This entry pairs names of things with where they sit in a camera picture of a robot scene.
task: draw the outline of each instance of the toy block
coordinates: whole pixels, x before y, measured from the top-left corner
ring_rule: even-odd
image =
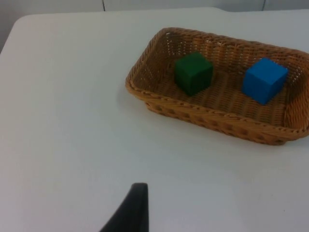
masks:
[[[189,96],[211,85],[213,65],[198,52],[175,63],[175,82]]]
[[[262,58],[246,71],[242,92],[265,105],[281,91],[287,74],[287,68]]]

